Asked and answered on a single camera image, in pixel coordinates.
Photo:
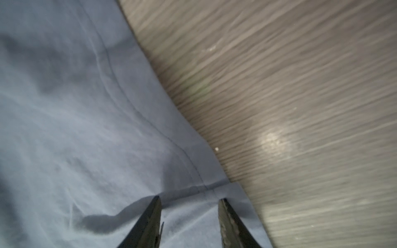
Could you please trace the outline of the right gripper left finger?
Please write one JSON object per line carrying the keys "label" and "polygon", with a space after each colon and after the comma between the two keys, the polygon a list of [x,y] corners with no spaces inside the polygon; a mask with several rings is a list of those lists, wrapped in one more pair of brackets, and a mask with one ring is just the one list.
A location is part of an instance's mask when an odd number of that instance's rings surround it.
{"label": "right gripper left finger", "polygon": [[158,248],[162,235],[162,203],[155,196],[118,248]]}

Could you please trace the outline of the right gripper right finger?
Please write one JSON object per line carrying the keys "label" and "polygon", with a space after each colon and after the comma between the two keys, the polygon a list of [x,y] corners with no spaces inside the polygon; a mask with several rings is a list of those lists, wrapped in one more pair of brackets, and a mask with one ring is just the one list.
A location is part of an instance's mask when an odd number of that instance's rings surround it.
{"label": "right gripper right finger", "polygon": [[226,198],[218,202],[223,248],[261,248]]}

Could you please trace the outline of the grey blue printed tank top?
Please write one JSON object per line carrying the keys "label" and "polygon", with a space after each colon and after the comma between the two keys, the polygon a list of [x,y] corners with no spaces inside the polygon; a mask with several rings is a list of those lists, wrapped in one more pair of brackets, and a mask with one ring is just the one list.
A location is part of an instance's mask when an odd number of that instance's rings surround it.
{"label": "grey blue printed tank top", "polygon": [[151,200],[163,248],[220,248],[242,187],[175,107],[116,1],[1,1],[1,247],[115,248]]}

